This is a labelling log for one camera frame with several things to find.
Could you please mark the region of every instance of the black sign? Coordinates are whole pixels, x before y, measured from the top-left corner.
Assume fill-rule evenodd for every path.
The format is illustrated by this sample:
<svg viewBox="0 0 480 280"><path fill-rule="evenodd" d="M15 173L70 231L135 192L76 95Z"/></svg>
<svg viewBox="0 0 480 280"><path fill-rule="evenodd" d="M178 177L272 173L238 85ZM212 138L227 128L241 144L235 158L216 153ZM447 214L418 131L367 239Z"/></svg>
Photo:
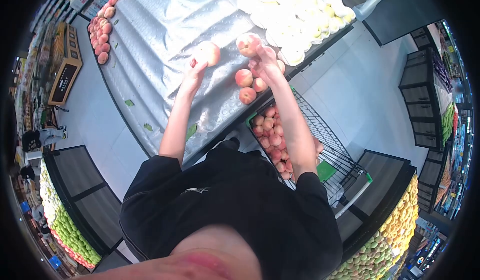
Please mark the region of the black sign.
<svg viewBox="0 0 480 280"><path fill-rule="evenodd" d="M63 98L67 93L67 89L70 86L72 78L74 77L77 67L74 65L65 64L63 71L60 74L60 78L57 85L53 88L52 102L63 102Z"/></svg>

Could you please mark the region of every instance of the floor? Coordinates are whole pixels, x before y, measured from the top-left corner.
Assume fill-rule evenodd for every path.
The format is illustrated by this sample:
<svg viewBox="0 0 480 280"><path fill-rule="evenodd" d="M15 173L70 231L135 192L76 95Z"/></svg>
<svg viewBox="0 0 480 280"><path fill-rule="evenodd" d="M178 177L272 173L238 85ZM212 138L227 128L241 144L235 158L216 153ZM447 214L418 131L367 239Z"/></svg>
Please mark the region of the floor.
<svg viewBox="0 0 480 280"><path fill-rule="evenodd" d="M96 68L87 32L80 31L88 21L77 17L73 25L84 67L65 104L70 112L58 113L69 137L56 148L86 145L105 181L121 200L147 156L126 127ZM406 55L416 50L409 35L379 47L363 24L356 22L352 31L290 83L332 128L353 159L369 149L410 159L420 172L428 150L415 146L398 89ZM235 134L241 151L260 149L244 124ZM138 261L124 243L118 250L130 261Z"/></svg>

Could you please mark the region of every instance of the sneaker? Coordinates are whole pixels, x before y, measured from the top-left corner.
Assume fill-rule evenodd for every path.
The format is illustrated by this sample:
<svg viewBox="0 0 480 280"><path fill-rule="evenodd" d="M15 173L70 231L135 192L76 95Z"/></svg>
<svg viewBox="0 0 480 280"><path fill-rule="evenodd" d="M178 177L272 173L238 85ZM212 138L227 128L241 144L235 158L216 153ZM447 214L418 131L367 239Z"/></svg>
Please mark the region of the sneaker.
<svg viewBox="0 0 480 280"><path fill-rule="evenodd" d="M62 137L62 139L68 138L67 125L62 126L62 129L63 129L63 137Z"/></svg>

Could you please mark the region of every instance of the shopping cart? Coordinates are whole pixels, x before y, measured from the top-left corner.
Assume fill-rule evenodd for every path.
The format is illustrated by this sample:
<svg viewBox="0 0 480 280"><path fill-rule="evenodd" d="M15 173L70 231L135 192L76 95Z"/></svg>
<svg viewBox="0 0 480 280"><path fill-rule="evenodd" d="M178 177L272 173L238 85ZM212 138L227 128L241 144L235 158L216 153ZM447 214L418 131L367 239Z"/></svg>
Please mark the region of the shopping cart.
<svg viewBox="0 0 480 280"><path fill-rule="evenodd" d="M344 195L345 191L347 191L355 183L360 175L365 174L367 177L366 184L335 215L335 218L338 218L358 199L358 197L362 195L365 189L372 182L372 178L361 165L356 163L351 158L350 154L340 142L338 137L335 135L335 133L333 133L332 129L328 127L327 123L315 111L315 109L294 88L292 88L292 92L297 100L303 117L307 121L307 125L309 126L311 133L324 145L323 151L318 156L320 164L317 166L317 169L328 171L327 178L321 180L327 191L328 203L331 206L336 206L340 198ZM257 114L262 115L265 109L274 102L274 99L270 100L246 120L247 127L257 140L258 138L252 130L254 127L252 119ZM264 153L267 154L261 144L260 147ZM288 187L295 189L295 182L292 179L283 180L280 174L279 179Z"/></svg>

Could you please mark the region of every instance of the supermarket aisle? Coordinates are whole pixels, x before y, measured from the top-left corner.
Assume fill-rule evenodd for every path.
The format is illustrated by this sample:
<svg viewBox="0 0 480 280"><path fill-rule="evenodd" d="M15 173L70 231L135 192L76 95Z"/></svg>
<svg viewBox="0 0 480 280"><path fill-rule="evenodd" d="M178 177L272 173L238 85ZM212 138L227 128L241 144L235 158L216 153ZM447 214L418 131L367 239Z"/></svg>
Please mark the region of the supermarket aisle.
<svg viewBox="0 0 480 280"><path fill-rule="evenodd" d="M352 158L364 149L410 159L421 171L428 149L415 146L398 89L408 53L405 36L379 47L361 22L291 84L317 110Z"/></svg>

